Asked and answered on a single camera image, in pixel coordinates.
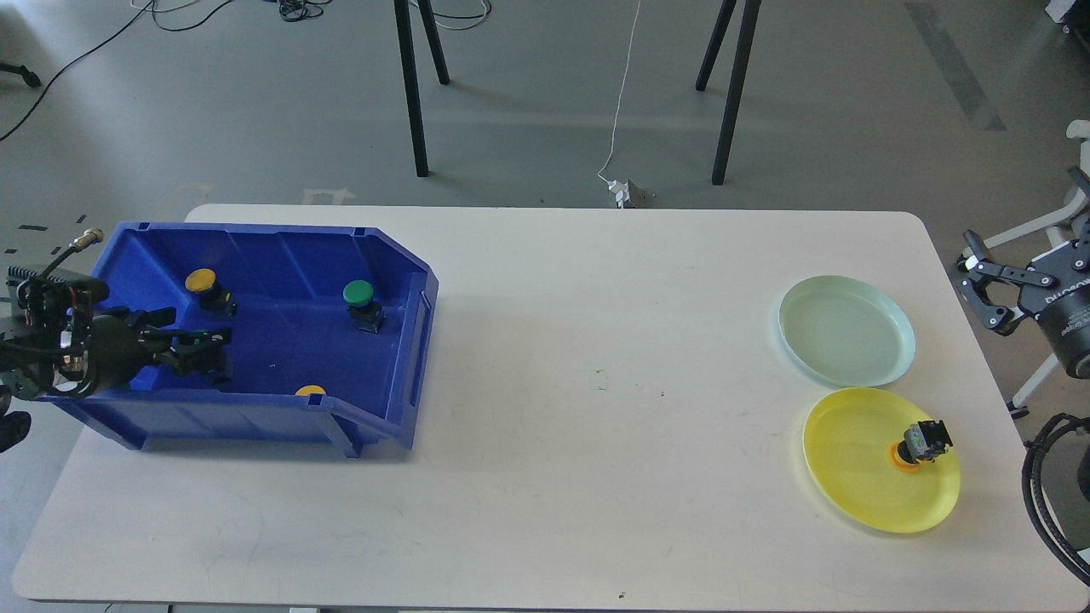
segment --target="wire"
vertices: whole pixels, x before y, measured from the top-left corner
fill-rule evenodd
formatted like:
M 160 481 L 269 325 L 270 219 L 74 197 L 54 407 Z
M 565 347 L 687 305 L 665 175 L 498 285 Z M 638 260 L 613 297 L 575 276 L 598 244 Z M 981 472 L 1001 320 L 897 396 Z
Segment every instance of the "wire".
M 635 39 L 635 23 L 640 21 L 640 4 L 642 0 L 635 3 L 635 16 L 632 17 L 632 33 L 628 37 L 628 57 L 625 58 L 625 76 L 620 80 L 620 93 L 617 94 L 617 112 L 614 113 L 614 130 L 613 135 L 609 136 L 609 155 L 606 157 L 606 163 L 602 165 L 598 169 L 598 179 L 602 179 L 609 184 L 609 179 L 602 176 L 605 172 L 606 167 L 609 166 L 609 160 L 613 159 L 614 146 L 617 144 L 617 120 L 620 118 L 620 99 L 625 96 L 625 82 L 628 81 L 628 67 L 632 63 L 632 40 Z
M 152 7 L 150 9 L 148 8 L 141 9 L 140 7 L 136 5 L 136 0 L 129 0 L 129 5 L 144 13 L 158 13 L 161 15 L 162 13 L 173 13 L 174 11 L 181 11 L 182 9 L 192 7 L 193 4 L 196 4 L 199 1 L 201 0 L 190 0 L 189 2 L 174 7 L 173 9 L 156 9 L 155 7 Z
M 161 29 L 164 32 L 185 32 L 185 31 L 193 29 L 195 27 L 199 27 L 199 26 L 204 25 L 204 23 L 206 21 L 210 20 L 211 16 L 215 15 L 217 12 L 219 12 L 220 9 L 222 9 L 223 7 L 227 7 L 228 4 L 230 4 L 234 0 L 223 0 L 222 4 L 220 4 L 219 7 L 216 7 L 215 9 L 213 9 L 210 13 L 208 13 L 207 15 L 205 15 L 205 19 L 198 21 L 197 23 L 195 23 L 193 25 L 187 25 L 185 27 L 164 27 L 164 26 L 159 25 L 159 19 L 156 15 L 158 15 L 159 13 L 167 12 L 167 11 L 157 11 L 157 10 L 155 10 L 155 5 L 159 3 L 159 0 L 152 0 L 152 2 L 149 2 L 150 7 L 152 7 L 152 21 L 154 21 L 155 25 L 159 29 Z
M 1056 429 L 1062 421 L 1067 421 L 1067 423 Z M 1070 541 L 1064 537 L 1059 527 L 1056 526 L 1041 486 L 1041 467 L 1049 449 L 1065 434 L 1086 428 L 1090 428 L 1090 419 L 1059 413 L 1053 416 L 1037 437 L 1026 444 L 1026 461 L 1022 462 L 1022 501 L 1033 528 L 1049 551 L 1079 580 L 1090 586 L 1090 564 L 1082 560 Z
M 417 3 L 416 0 L 409 0 L 409 3 L 412 4 L 413 7 L 416 7 L 417 9 L 420 8 L 420 4 Z M 477 15 L 445 15 L 443 13 L 436 13 L 435 11 L 432 11 L 432 14 L 437 17 L 444 17 L 448 20 L 477 20 L 476 22 L 471 23 L 470 25 L 461 27 L 455 27 L 441 24 L 439 22 L 435 22 L 435 25 L 441 27 L 443 29 L 449 29 L 451 32 L 465 32 L 467 29 L 473 29 L 474 27 L 483 24 L 488 20 L 488 15 L 492 14 L 492 0 L 481 0 L 481 7 L 484 9 L 484 12 Z
M 149 7 L 152 7 L 153 4 L 155 4 L 155 2 L 156 2 L 156 0 L 149 0 L 148 3 L 144 5 L 144 9 L 148 9 Z M 16 130 L 19 130 L 20 128 L 23 127 L 24 123 L 26 123 L 26 120 L 31 118 L 31 115 L 34 113 L 34 110 L 37 109 L 38 105 L 41 104 L 41 99 L 45 98 L 46 94 L 49 93 L 49 88 L 53 86 L 53 82 L 56 82 L 57 79 L 60 75 L 64 74 L 65 70 L 68 70 L 75 62 L 77 62 L 77 61 L 86 58 L 87 56 L 94 53 L 95 51 L 101 49 L 110 40 L 113 40 L 114 38 L 117 38 L 118 36 L 120 36 L 122 32 L 129 29 L 129 26 L 131 26 L 143 14 L 144 14 L 144 11 L 141 11 L 141 12 L 136 13 L 136 15 L 133 16 L 133 19 L 129 20 L 129 23 L 126 23 L 125 25 L 121 26 L 121 29 L 114 32 L 113 36 L 110 36 L 106 40 L 102 40 L 101 43 L 99 43 L 98 45 L 96 45 L 92 50 L 89 50 L 86 53 L 80 56 L 78 58 L 72 60 L 71 62 L 64 64 L 64 68 L 62 68 L 61 70 L 59 70 L 57 72 L 57 74 L 55 74 L 53 77 L 49 80 L 49 83 L 46 83 L 46 86 L 41 89 L 41 94 L 38 95 L 38 99 L 34 101 L 34 105 L 31 107 L 31 110 L 26 111 L 26 115 L 23 116 L 23 119 L 20 119 L 19 123 L 16 123 L 11 130 L 9 130 L 2 136 L 0 136 L 0 142 L 7 141 L 8 136 L 11 136 L 12 134 L 14 134 Z
M 313 20 L 320 17 L 326 13 L 324 7 L 332 0 L 278 0 L 277 4 L 280 8 L 280 19 L 288 23 L 301 22 L 303 20 Z M 312 12 L 308 7 L 314 7 L 317 12 Z

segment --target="concrete floor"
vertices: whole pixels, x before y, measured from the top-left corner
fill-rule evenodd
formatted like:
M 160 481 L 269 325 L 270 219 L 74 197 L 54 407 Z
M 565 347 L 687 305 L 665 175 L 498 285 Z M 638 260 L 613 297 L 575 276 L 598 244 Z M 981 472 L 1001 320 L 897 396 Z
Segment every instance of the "concrete floor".
M 595 172 L 609 151 L 634 0 L 493 1 L 483 26 L 443 33 L 447 87 L 436 83 L 414 21 L 427 179 L 413 172 L 389 2 L 334 2 L 322 19 L 286 24 L 271 4 L 237 0 L 185 33 L 142 17 L 70 69 L 0 143 L 0 265 L 48 260 L 86 227 L 179 220 L 206 202 L 299 204 L 311 193 L 328 203 L 334 196 L 322 194 L 337 192 L 364 205 L 609 206 Z M 479 7 L 434 3 L 458 14 Z M 203 0 L 161 22 L 193 23 L 216 4 Z M 654 192 L 651 207 L 908 211 L 946 262 L 967 228 L 988 236 L 1057 208 L 1069 188 L 1064 169 L 1078 156 L 1064 130 L 1090 119 L 1090 58 L 1045 16 L 1044 2 L 928 4 L 1005 130 L 978 129 L 966 115 L 944 79 L 949 67 L 936 63 L 934 40 L 906 3 L 768 0 L 727 184 L 713 187 L 737 19 L 701 94 L 692 83 L 718 3 L 643 0 L 604 175 Z M 27 63 L 48 80 L 133 14 L 125 0 L 0 0 L 0 61 Z M 0 75 L 0 131 L 36 96 Z M 1021 265 L 1045 248 L 1034 237 L 997 255 Z M 1049 351 L 1032 324 L 1008 338 L 977 329 L 1005 395 Z M 1090 413 L 1086 389 L 1053 376 L 1017 428 L 1029 437 L 1055 412 Z M 74 420 L 47 409 L 37 408 L 31 437 L 0 461 L 4 577 L 78 433 Z M 1081 546 L 1090 546 L 1090 505 L 1070 471 L 1086 445 L 1069 442 L 1049 476 L 1057 514 Z M 31 603 L 0 582 L 0 610 L 11 613 L 104 608 Z

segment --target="white cable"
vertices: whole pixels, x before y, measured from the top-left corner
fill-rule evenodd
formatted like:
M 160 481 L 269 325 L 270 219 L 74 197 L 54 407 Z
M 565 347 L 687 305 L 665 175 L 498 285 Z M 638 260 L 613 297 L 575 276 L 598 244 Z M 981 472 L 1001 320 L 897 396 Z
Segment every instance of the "white cable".
M 417 9 L 420 9 L 420 4 L 416 3 L 416 0 L 409 0 L 409 3 L 412 4 L 413 7 L 416 7 Z M 438 20 L 436 20 L 435 25 L 441 27 L 443 29 L 449 29 L 451 32 L 465 32 L 467 29 L 473 29 L 474 27 L 483 24 L 488 19 L 488 15 L 492 14 L 492 1 L 491 0 L 481 0 L 481 8 L 484 9 L 484 12 L 479 15 L 477 21 L 471 23 L 470 25 L 462 26 L 462 27 L 452 27 L 452 26 L 444 25 L 444 24 L 439 23 Z
M 155 13 L 157 15 L 161 15 L 162 13 L 173 13 L 174 11 L 179 11 L 179 10 L 184 9 L 186 7 L 192 7 L 193 4 L 196 4 L 199 1 L 201 0 L 190 0 L 189 2 L 186 2 L 186 3 L 184 3 L 184 4 L 180 5 L 180 7 L 174 7 L 173 9 L 155 9 L 155 8 L 146 9 L 144 7 L 137 7 L 136 5 L 136 0 L 129 0 L 129 5 L 132 7 L 133 9 L 136 9 L 137 11 L 143 12 L 143 13 Z
M 614 113 L 614 130 L 613 135 L 609 136 L 609 156 L 606 157 L 606 163 L 602 165 L 598 169 L 598 179 L 602 179 L 609 184 L 609 179 L 602 176 L 606 167 L 609 166 L 609 160 L 613 159 L 614 145 L 617 144 L 617 120 L 620 118 L 620 99 L 625 95 L 625 82 L 628 81 L 628 67 L 632 62 L 632 40 L 635 38 L 635 22 L 640 21 L 640 4 L 643 0 L 639 0 L 635 3 L 635 16 L 632 19 L 632 33 L 628 37 L 628 57 L 625 58 L 625 76 L 620 80 L 620 93 L 617 94 L 617 112 Z

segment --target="table leg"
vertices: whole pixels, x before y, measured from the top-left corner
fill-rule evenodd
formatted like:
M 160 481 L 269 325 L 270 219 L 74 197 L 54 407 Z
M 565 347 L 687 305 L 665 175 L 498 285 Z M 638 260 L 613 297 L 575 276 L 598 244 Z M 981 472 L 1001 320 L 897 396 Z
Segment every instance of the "table leg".
M 439 75 L 439 84 L 449 85 L 450 74 L 447 73 L 447 58 L 443 55 L 443 44 L 439 43 L 439 28 L 435 26 L 432 0 L 419 0 L 417 4 L 420 4 L 420 16 L 424 20 L 424 32 L 427 33 L 427 45 L 432 48 L 435 72 Z
M 409 131 L 412 134 L 412 153 L 416 159 L 416 176 L 427 177 L 427 149 L 424 146 L 424 119 L 420 112 L 420 84 L 416 82 L 416 56 L 412 46 L 412 25 L 409 22 L 409 0 L 393 0 L 393 16 L 398 23 L 398 44 L 401 47 L 401 74 L 405 82 L 405 103 L 409 105 Z
M 738 50 L 735 51 L 735 68 L 730 73 L 727 106 L 723 112 L 723 128 L 719 129 L 719 146 L 715 151 L 715 166 L 712 168 L 713 185 L 722 185 L 727 173 L 727 158 L 730 157 L 730 144 L 735 139 L 735 123 L 738 121 L 738 107 L 742 100 L 746 69 L 749 65 L 750 50 L 753 47 L 753 33 L 756 31 L 756 14 L 760 9 L 761 0 L 746 0 L 746 7 L 742 9 Z
M 707 41 L 707 50 L 704 51 L 704 63 L 700 64 L 700 74 L 697 75 L 697 91 L 703 92 L 707 87 L 707 80 L 712 76 L 712 69 L 715 68 L 715 58 L 719 56 L 719 47 L 723 46 L 723 36 L 727 34 L 727 26 L 730 25 L 730 15 L 735 12 L 738 0 L 723 0 L 719 7 L 719 16 L 715 20 L 715 27 L 712 28 L 712 39 Z

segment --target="light blue plate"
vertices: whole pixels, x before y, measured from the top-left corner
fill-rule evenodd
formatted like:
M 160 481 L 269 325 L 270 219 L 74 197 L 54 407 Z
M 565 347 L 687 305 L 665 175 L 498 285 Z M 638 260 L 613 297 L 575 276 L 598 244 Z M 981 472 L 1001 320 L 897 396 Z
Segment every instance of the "light blue plate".
M 779 332 L 802 368 L 840 387 L 876 387 L 899 378 L 916 357 L 912 324 L 874 286 L 811 277 L 779 303 Z

